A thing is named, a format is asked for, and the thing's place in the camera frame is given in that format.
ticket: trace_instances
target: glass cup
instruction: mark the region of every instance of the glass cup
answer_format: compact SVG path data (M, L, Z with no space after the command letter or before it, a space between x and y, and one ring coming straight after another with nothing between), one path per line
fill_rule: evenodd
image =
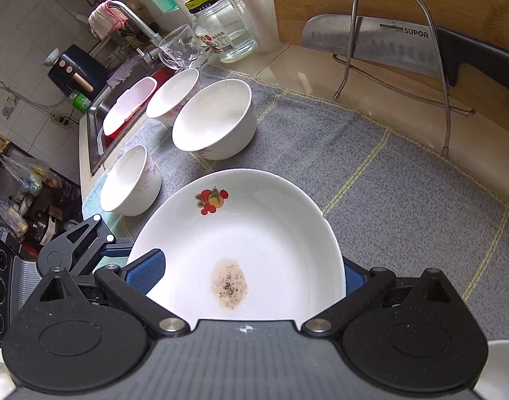
M159 47L160 60L171 69L197 69L208 61L208 53L188 24L169 33Z

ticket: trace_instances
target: metal faucet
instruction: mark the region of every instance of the metal faucet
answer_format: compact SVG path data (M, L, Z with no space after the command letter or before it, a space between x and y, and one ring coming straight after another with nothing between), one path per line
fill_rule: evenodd
M128 16L128 18L134 24L136 24L139 27L139 29L143 33L145 33L145 35L150 39L151 43L157 49L157 51L153 49L151 52L147 53L146 56L148 55L150 59L152 59L153 61L158 60L159 59L158 50L160 47L160 42L163 39L162 36L160 36L158 33L154 33L154 31L152 31L151 28L146 23L144 23L143 20L138 15L136 15L133 11L131 11L125 4L121 3L120 1L111 1L109 5L122 11L126 16Z

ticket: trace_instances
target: knife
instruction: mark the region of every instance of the knife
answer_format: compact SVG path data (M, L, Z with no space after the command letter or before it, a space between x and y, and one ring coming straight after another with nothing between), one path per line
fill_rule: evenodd
M310 19L302 31L304 47L347 55L350 15L324 14ZM509 89L509 51L438 27L445 76L451 86L467 63ZM406 69L440 79L438 59L426 25L358 16L353 58Z

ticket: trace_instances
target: beige tile countertop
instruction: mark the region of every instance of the beige tile countertop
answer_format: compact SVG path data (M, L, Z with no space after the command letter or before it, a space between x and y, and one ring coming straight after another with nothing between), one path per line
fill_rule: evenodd
M297 46L282 45L270 54L253 53L231 64L223 64L216 55L210 63L257 76L265 82L323 99L332 95L343 78L344 67L336 63L331 54ZM370 74L407 90L411 93L442 101L442 94L416 81L397 75L389 70L363 62L353 64ZM339 102L357 109L378 122L441 152L445 136L445 112L443 108L427 105L395 93L351 71L349 81ZM451 101L451 105L464 108ZM509 203L509 133L481 114L464 117L452 115L450 158L473 175L483 185ZM125 136L131 134L144 122L145 116ZM87 196L96 179L104 173L104 167L91 176L87 156L85 119L80 121L80 182L83 198ZM110 156L105 166L111 164L118 150Z

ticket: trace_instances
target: black knife handle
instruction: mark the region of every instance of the black knife handle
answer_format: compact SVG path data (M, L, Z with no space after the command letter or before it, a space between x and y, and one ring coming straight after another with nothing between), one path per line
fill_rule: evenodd
M458 81L458 69L467 63L509 89L509 51L482 40L438 27L443 69L451 86Z

